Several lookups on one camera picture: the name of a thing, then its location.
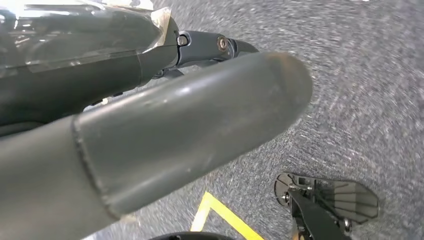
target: yellow painted line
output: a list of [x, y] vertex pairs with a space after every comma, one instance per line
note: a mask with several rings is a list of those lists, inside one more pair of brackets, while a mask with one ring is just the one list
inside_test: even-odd
[[264, 240], [243, 220], [235, 215], [228, 207], [222, 204], [209, 192], [205, 192], [194, 217], [190, 231], [200, 232], [205, 225], [210, 210], [214, 210], [221, 218], [223, 218], [231, 227], [233, 227], [246, 240]]

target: hex bolt head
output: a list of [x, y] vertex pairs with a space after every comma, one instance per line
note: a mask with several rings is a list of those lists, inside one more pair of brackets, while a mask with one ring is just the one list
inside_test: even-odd
[[227, 51], [227, 49], [228, 49], [228, 39], [224, 36], [218, 37], [217, 45], [218, 45], [218, 49], [221, 52]]
[[187, 39], [186, 36], [181, 35], [179, 37], [176, 38], [176, 43], [178, 44], [178, 46], [185, 46], [189, 43], [189, 40]]

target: bolt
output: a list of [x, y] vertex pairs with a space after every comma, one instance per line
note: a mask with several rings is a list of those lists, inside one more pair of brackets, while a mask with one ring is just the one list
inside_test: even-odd
[[217, 44], [218, 44], [218, 49], [221, 52], [227, 51], [227, 49], [228, 49], [228, 39], [226, 37], [224, 37], [224, 36], [218, 37]]
[[350, 233], [350, 232], [352, 232], [352, 228], [353, 228], [352, 221], [345, 218], [344, 219], [344, 231], [346, 233]]
[[289, 193], [288, 192], [284, 192], [284, 195], [282, 196], [282, 199], [284, 200], [284, 202], [288, 203], [289, 202]]
[[176, 43], [178, 44], [178, 46], [185, 46], [189, 43], [189, 40], [187, 39], [186, 36], [181, 35], [179, 37], [176, 38]]

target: plastic wrap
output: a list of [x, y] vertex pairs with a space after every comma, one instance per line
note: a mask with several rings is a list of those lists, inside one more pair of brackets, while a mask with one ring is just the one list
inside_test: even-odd
[[0, 78], [142, 54], [163, 46], [170, 17], [110, 0], [0, 1]]

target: black bracket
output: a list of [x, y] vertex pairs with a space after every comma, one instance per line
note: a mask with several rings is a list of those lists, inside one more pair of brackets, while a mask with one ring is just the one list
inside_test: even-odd
[[377, 196], [360, 183], [282, 173], [274, 185], [277, 201], [289, 206], [298, 238], [351, 239], [353, 224], [362, 225], [379, 215]]
[[180, 31], [176, 39], [178, 61], [175, 66], [163, 69], [154, 78], [182, 76], [180, 68], [189, 66], [208, 67], [239, 56], [259, 52], [251, 44], [227, 38], [219, 33], [203, 31]]

